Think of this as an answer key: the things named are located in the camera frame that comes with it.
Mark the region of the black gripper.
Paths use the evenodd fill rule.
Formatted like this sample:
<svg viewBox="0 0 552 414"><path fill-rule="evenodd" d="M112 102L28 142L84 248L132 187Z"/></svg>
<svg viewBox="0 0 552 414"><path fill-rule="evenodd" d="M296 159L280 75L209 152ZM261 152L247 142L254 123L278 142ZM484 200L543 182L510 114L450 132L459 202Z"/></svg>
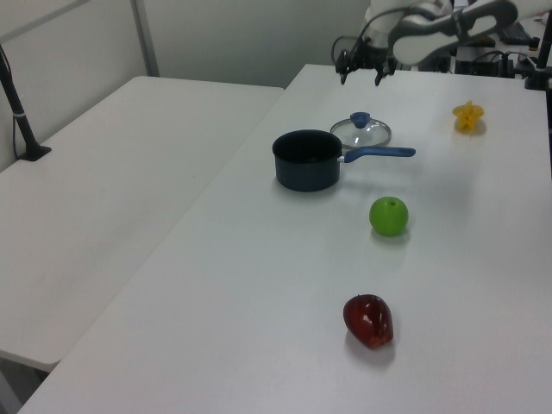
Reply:
<svg viewBox="0 0 552 414"><path fill-rule="evenodd" d="M390 57L387 48L375 47L370 37L359 37L350 52L343 49L337 57L336 72L342 85L351 73L350 68L375 68L377 74L374 84L379 86L384 78L394 75L397 61Z"/></svg>

